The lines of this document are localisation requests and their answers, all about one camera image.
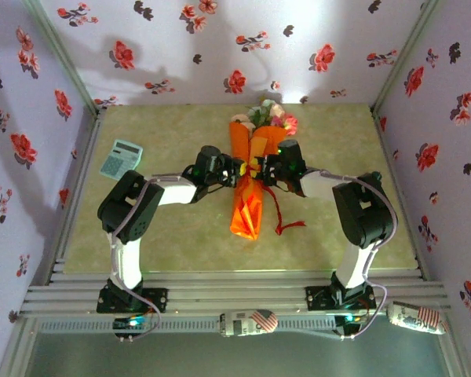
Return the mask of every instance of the orange wrapping paper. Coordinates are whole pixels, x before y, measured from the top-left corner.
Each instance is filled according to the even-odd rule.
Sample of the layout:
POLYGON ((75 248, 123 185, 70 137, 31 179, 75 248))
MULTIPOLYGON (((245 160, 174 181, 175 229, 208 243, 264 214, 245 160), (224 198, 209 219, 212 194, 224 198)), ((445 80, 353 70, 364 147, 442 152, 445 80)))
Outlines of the orange wrapping paper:
POLYGON ((232 233, 256 240, 260 233, 261 214, 263 207, 263 186, 250 176, 257 165, 252 165, 255 157, 263 157, 277 153, 277 145, 284 140, 286 130, 276 126, 263 126, 253 132, 241 123, 229 124, 232 157, 247 163, 246 174, 239 180, 234 192, 232 205, 232 233))

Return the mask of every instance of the red ribbon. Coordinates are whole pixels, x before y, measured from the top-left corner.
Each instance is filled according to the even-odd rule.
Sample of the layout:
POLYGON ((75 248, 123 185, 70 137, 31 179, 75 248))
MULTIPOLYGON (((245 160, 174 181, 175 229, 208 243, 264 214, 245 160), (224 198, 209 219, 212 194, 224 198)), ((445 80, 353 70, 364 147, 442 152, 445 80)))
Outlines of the red ribbon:
POLYGON ((286 228, 291 228, 293 226, 307 226, 305 225, 305 221, 296 221, 296 222, 292 222, 291 224, 283 226, 283 216, 281 216, 281 210, 279 209, 279 204, 277 203, 276 194, 268 186, 262 185, 262 187, 266 192, 270 194, 270 196, 274 199, 274 203, 276 204, 277 218, 279 219, 279 223, 276 226, 276 233, 278 235, 281 235, 281 233, 283 233, 283 230, 286 228))

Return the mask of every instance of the calculator screen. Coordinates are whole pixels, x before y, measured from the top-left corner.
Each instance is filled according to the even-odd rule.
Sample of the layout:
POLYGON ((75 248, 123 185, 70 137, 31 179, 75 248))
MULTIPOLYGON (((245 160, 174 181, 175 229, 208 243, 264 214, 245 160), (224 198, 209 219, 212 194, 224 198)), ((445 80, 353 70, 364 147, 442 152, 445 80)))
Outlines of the calculator screen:
POLYGON ((139 149, 130 147, 129 145, 125 145, 125 144, 122 144, 122 143, 117 143, 115 146, 117 148, 122 148, 122 149, 125 149, 125 150, 133 152, 133 153, 139 153, 140 152, 139 149))

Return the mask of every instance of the calculator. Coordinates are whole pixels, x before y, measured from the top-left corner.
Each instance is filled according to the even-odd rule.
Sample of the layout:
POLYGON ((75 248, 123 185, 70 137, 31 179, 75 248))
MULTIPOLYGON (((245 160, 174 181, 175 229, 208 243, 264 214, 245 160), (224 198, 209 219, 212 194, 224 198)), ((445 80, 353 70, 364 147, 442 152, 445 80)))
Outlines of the calculator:
POLYGON ((143 148, 129 141, 115 140, 100 169, 105 177, 119 180, 128 170, 134 170, 141 160, 143 148))

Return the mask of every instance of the table surface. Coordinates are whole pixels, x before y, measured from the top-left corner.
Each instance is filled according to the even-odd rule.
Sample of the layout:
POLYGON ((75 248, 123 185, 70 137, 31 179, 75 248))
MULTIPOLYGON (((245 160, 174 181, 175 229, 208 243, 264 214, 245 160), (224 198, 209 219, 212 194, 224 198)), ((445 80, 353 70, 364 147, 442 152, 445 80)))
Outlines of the table surface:
MULTIPOLYGON (((284 105, 298 119, 297 139, 308 166, 334 174, 382 173, 383 188, 400 226, 373 268, 417 267, 396 190, 369 108, 364 104, 284 105)), ((118 106, 107 110, 79 202, 68 246, 66 273, 107 273, 110 247, 97 208, 116 181, 99 174, 115 139, 144 148, 137 171, 145 177, 176 173, 195 162, 203 145, 230 154, 228 123, 245 113, 241 105, 118 106)), ((335 204, 276 190, 283 222, 305 220, 306 227, 274 232, 276 208, 265 193, 261 233, 256 241, 230 232, 233 190, 222 189, 196 204, 160 207, 141 241, 141 270, 244 271, 332 270, 348 245, 335 204)))

